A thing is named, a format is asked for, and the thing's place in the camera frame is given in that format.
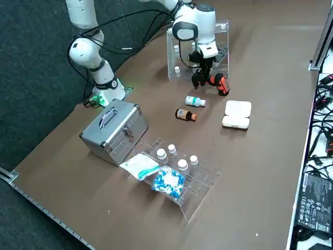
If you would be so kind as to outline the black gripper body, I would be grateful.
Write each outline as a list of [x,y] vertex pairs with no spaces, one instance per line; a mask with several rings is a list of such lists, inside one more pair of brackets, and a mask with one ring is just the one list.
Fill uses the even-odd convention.
[[189,54],[189,61],[199,65],[200,68],[212,68],[212,64],[214,62],[214,57],[204,58],[202,53],[198,51],[194,51]]

